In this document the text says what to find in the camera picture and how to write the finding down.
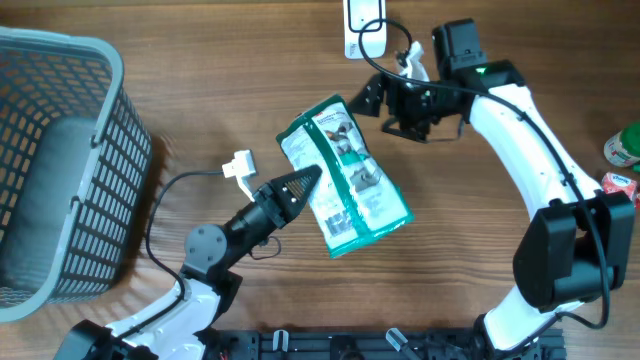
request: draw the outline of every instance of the plastic bag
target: plastic bag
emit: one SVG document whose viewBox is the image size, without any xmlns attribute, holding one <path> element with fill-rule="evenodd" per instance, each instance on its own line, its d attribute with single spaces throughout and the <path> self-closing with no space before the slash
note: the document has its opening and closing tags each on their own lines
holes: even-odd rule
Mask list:
<svg viewBox="0 0 640 360">
<path fill-rule="evenodd" d="M 314 164 L 322 168 L 309 204 L 331 258 L 373 244 L 413 221 L 340 96 L 298 116 L 276 140 L 295 170 Z"/>
</svg>

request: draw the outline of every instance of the can lid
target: can lid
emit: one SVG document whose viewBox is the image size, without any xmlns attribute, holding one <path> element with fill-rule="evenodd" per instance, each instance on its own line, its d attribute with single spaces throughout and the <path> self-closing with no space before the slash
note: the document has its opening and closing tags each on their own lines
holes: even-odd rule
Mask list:
<svg viewBox="0 0 640 360">
<path fill-rule="evenodd" d="M 629 154 L 640 157 L 640 122 L 622 130 L 620 142 Z"/>
</svg>

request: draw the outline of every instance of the basket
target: basket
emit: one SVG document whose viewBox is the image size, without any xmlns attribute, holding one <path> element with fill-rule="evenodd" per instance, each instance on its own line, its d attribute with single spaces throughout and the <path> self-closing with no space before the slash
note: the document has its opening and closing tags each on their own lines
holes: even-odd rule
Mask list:
<svg viewBox="0 0 640 360">
<path fill-rule="evenodd" d="M 102 40 L 0 27 L 0 322 L 112 285 L 151 138 Z"/>
</svg>

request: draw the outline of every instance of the wooden table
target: wooden table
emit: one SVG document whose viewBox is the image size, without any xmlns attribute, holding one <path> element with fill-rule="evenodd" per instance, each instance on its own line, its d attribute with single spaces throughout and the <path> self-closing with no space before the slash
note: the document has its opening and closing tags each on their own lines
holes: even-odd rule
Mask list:
<svg viewBox="0 0 640 360">
<path fill-rule="evenodd" d="M 431 29 L 473 17 L 489 58 L 517 65 L 574 159 L 598 180 L 613 170 L 603 144 L 638 120 L 640 3 L 389 1 L 387 11 L 425 45 L 432 76 Z M 254 186 L 289 172 L 276 134 L 332 93 L 351 98 L 374 74 L 363 61 L 343 55 L 339 1 L 5 9 L 0 24 L 96 36 L 122 54 L 126 90 L 154 135 L 135 249 L 162 183 L 183 171 L 218 169 L 234 151 L 247 148 L 260 170 Z M 404 46 L 404 38 L 390 31 L 387 53 Z M 383 64 L 390 66 L 390 58 Z M 244 283 L 216 328 L 469 326 L 506 295 L 528 217 L 497 156 L 470 127 L 459 142 L 421 145 L 382 134 L 383 120 L 358 117 L 371 152 L 414 211 L 414 223 L 374 246 L 329 260 L 313 215 L 305 210 L 278 232 L 281 256 L 246 258 L 234 268 Z M 435 136 L 449 135 L 456 123 L 445 120 Z M 233 180 L 183 180 L 158 212 L 153 250 L 178 269 L 192 227 L 224 223 L 246 202 Z M 571 359 L 638 357 L 638 234 L 626 282 L 613 293 L 609 326 L 590 331 L 571 321 L 562 324 Z M 165 293 L 172 279 L 142 249 L 133 258 L 123 281 L 98 300 L 46 306 L 21 322 L 0 325 L 0 358 L 51 358 L 80 320 L 106 324 Z M 595 320 L 599 310 L 595 303 L 579 312 Z"/>
</svg>

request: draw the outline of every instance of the white connector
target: white connector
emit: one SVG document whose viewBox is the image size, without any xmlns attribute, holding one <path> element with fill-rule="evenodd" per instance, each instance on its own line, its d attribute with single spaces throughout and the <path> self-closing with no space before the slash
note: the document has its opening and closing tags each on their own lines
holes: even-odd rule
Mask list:
<svg viewBox="0 0 640 360">
<path fill-rule="evenodd" d="M 242 190 L 242 192 L 244 192 L 251 201 L 254 201 L 253 193 L 251 192 L 249 181 L 247 180 L 249 177 L 257 173 L 256 166 L 253 163 L 251 150 L 240 150 L 233 153 L 233 160 L 231 160 L 230 163 L 222 165 L 222 171 L 226 178 L 235 176 L 240 190 Z"/>
</svg>

